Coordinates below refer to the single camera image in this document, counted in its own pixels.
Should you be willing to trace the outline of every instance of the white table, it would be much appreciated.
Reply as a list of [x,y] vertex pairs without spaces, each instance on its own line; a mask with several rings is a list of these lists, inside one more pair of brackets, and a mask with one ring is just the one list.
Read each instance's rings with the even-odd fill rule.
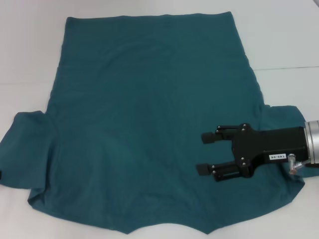
[[[21,111],[45,111],[68,16],[108,17],[231,11],[251,67],[270,105],[296,105],[319,119],[319,7],[312,0],[1,0],[0,138]],[[281,69],[307,67],[302,69]],[[209,236],[181,225],[146,227],[128,236],[33,210],[28,191],[0,186],[5,239],[291,238],[319,236],[319,177],[306,179],[294,201]]]

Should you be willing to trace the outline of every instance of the shirt sleeve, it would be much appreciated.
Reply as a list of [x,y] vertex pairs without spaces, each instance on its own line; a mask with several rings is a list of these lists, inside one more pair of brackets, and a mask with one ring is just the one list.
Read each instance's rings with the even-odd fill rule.
[[0,184],[45,190],[47,171],[56,156],[57,131],[40,111],[18,113],[0,143]]

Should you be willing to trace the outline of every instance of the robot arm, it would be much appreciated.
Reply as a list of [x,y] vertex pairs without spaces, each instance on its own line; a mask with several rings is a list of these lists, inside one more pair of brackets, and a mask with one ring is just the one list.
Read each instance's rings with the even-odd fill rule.
[[255,169],[266,163],[289,162],[290,174],[303,166],[319,165],[319,121],[306,122],[306,127],[255,131],[248,123],[218,126],[215,133],[203,133],[204,144],[232,141],[235,160],[222,164],[198,164],[198,174],[213,175],[216,181],[252,177]]

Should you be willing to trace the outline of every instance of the teal shirt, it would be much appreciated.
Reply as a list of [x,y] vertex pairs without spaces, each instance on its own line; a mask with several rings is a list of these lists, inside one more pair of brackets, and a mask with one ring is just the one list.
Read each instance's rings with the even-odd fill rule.
[[229,142],[203,145],[201,133],[244,122],[304,126],[297,108],[264,105],[231,13],[68,18],[47,111],[16,115],[0,183],[79,223],[210,233],[286,205],[304,185],[275,164],[249,179],[198,176],[198,163],[233,160]]

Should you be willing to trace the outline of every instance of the cloth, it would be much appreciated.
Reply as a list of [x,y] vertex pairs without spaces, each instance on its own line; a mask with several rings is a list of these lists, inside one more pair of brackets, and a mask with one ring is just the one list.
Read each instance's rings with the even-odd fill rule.
[[229,142],[203,145],[201,133],[244,122],[304,125],[297,108],[264,105],[230,12],[70,17],[47,111],[16,115],[0,144],[0,183],[78,223],[208,234],[286,205],[304,185],[275,164],[250,179],[198,176],[198,163],[233,160]]

